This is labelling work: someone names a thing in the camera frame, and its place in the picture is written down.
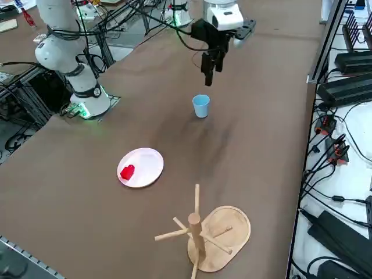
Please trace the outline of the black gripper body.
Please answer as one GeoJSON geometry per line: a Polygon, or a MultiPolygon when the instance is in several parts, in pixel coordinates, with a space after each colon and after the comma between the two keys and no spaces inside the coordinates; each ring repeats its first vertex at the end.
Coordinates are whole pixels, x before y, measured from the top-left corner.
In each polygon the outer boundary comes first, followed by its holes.
{"type": "Polygon", "coordinates": [[[214,25],[199,19],[191,24],[190,37],[202,41],[208,46],[206,49],[195,49],[196,51],[227,53],[231,30],[219,31],[214,25]]]}

